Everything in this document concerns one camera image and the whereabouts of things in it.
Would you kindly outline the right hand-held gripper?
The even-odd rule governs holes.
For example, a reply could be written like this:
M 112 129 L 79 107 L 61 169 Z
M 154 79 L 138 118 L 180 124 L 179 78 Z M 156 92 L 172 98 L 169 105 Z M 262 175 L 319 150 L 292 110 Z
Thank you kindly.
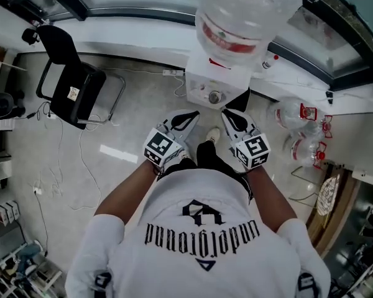
M 231 141 L 231 152 L 245 169 L 263 165 L 270 154 L 267 137 L 259 130 L 252 117 L 245 113 L 250 96 L 251 90 L 248 88 L 240 97 L 227 103 L 226 109 L 221 111 L 221 118 Z

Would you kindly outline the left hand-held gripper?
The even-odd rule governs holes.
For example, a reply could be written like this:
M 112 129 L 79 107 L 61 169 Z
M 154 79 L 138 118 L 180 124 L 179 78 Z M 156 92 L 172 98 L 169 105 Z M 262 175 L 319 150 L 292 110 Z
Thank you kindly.
M 171 111 L 164 121 L 148 134 L 143 146 L 143 155 L 154 166 L 163 168 L 169 161 L 186 150 L 186 140 L 200 119 L 198 110 Z

